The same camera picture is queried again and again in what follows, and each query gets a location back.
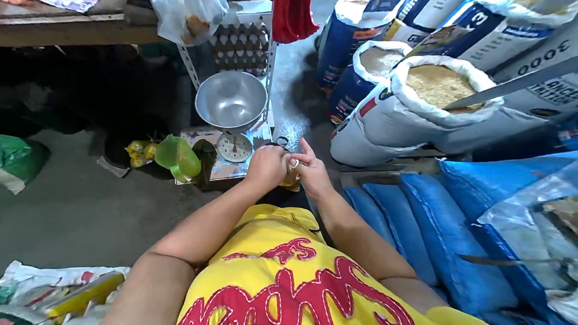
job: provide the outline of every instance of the metal bowl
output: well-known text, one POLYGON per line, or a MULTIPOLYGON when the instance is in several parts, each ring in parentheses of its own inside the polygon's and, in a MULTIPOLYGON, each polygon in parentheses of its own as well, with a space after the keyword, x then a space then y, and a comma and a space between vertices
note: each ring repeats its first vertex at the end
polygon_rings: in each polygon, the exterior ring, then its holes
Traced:
POLYGON ((267 107, 267 90, 253 75, 222 71, 199 87, 195 107, 205 122, 227 133, 251 128, 267 107))

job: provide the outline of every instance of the red embroidered design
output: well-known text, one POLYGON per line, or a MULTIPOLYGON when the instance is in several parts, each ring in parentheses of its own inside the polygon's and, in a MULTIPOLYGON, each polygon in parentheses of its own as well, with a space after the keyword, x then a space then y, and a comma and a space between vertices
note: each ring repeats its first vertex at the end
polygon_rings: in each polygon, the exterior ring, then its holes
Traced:
POLYGON ((339 312, 345 318, 353 316, 354 305, 352 291, 370 301, 379 303, 395 319, 389 322, 374 312, 373 316, 380 325, 414 325, 408 312, 400 303, 376 289, 364 284, 354 275, 353 270, 369 276, 355 262, 338 256, 335 258, 335 273, 325 268, 315 273, 315 280, 301 283, 296 289, 293 272, 281 269, 275 276, 275 283, 264 287, 254 297, 237 286, 223 287, 209 298, 195 300, 178 325, 208 324, 211 314, 218 308, 227 310, 219 324, 301 324, 305 305, 309 307, 315 324, 333 325, 327 297, 331 297, 339 312), (269 312, 269 300, 277 296, 277 315, 269 312))
POLYGON ((279 263, 281 263, 281 265, 285 265, 285 263, 287 263, 289 258, 292 258, 293 255, 295 254, 293 252, 294 250, 299 252, 297 253, 298 260, 306 261, 315 257, 315 255, 317 255, 317 252, 313 248, 303 246, 302 245, 303 243, 311 243, 311 241, 307 238, 295 238, 289 241, 288 243, 283 243, 275 248, 269 249, 260 256, 252 256, 245 253, 232 253, 223 257, 223 260, 229 261, 234 258, 255 258, 255 257, 273 259, 275 257, 278 257, 279 263))
POLYGON ((228 261, 228 260, 232 260, 233 258, 252 258, 252 257, 256 257, 256 256, 251 256, 245 253, 232 253, 229 254, 225 257, 223 257, 223 260, 228 261))

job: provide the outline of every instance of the red cloth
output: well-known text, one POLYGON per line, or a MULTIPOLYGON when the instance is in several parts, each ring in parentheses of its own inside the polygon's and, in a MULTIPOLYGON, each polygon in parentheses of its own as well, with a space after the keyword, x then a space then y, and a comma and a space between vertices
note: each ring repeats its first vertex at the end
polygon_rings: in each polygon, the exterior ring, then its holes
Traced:
POLYGON ((273 41, 291 43, 313 35, 320 25, 313 23, 311 0, 273 1, 273 41))

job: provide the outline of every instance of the egg carton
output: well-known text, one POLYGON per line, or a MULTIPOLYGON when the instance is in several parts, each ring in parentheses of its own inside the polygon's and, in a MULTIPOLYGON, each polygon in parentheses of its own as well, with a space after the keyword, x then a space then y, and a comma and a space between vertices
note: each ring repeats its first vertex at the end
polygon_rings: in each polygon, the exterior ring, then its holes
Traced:
POLYGON ((218 71, 264 76, 269 62, 269 30, 264 23, 220 25, 209 43, 218 71))

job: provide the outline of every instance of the yellow shirt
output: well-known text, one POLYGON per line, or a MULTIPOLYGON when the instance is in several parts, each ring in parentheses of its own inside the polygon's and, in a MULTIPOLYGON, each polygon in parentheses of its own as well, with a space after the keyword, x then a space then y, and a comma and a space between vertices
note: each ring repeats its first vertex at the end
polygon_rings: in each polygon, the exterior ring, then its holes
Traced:
POLYGON ((305 209, 249 208, 193 281, 178 325, 485 324, 449 307, 420 314, 318 229, 305 209))

